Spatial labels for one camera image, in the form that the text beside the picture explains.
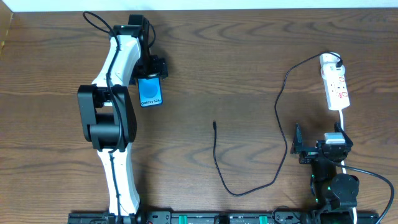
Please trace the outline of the blue Galaxy smartphone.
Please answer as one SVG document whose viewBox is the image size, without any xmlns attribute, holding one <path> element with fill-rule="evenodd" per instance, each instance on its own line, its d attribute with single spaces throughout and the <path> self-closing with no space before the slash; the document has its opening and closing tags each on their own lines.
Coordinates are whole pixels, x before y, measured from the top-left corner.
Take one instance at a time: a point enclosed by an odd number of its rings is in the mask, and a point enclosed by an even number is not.
<svg viewBox="0 0 398 224">
<path fill-rule="evenodd" d="M 138 79 L 140 105 L 143 108 L 163 103 L 160 78 Z"/>
</svg>

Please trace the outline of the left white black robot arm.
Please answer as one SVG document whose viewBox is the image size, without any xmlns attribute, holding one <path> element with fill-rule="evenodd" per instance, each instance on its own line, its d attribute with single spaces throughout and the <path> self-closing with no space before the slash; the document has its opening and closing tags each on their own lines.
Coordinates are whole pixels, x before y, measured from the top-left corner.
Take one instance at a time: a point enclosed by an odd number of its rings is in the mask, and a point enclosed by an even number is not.
<svg viewBox="0 0 398 224">
<path fill-rule="evenodd" d="M 137 119 L 129 86 L 137 85 L 143 108 L 163 103 L 161 80 L 168 77 L 164 58 L 150 52 L 154 26 L 140 14 L 126 25 L 107 26 L 109 52 L 89 85 L 78 89 L 83 135 L 99 155 L 110 195 L 109 213 L 118 218 L 138 214 L 140 197 L 133 178 L 131 151 Z"/>
</svg>

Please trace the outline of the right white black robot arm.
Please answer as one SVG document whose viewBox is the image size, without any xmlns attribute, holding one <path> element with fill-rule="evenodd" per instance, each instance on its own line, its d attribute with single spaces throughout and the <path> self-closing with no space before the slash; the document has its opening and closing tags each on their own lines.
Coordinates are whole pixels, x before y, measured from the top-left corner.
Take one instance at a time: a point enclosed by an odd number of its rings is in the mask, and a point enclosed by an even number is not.
<svg viewBox="0 0 398 224">
<path fill-rule="evenodd" d="M 323 140 L 314 146 L 305 146 L 302 130 L 295 125 L 295 136 L 290 150 L 299 155 L 300 164 L 312 167 L 310 188 L 317 207 L 302 215 L 303 223 L 349 223 L 353 221 L 352 209 L 357 206 L 359 180 L 354 175 L 337 173 L 336 167 L 344 161 L 353 146 L 352 140 L 335 123 L 332 133 L 325 133 Z"/>
</svg>

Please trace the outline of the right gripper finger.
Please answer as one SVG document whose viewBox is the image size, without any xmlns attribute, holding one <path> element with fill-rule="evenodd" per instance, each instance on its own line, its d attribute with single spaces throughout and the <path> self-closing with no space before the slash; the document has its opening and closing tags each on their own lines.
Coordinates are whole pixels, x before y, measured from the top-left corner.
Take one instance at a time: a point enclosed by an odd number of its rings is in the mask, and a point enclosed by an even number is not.
<svg viewBox="0 0 398 224">
<path fill-rule="evenodd" d="M 292 142 L 292 147 L 290 149 L 291 154 L 300 154 L 303 151 L 303 139 L 302 130 L 300 125 L 297 123 L 295 125 L 295 134 Z"/>
<path fill-rule="evenodd" d="M 336 122 L 334 124 L 334 130 L 335 130 L 336 133 L 342 134 L 342 136 L 345 139 L 345 144 L 347 146 L 353 146 L 352 140 L 347 136 L 347 134 L 345 133 L 345 131 L 343 130 L 343 128 L 341 127 L 341 124 L 339 122 Z"/>
</svg>

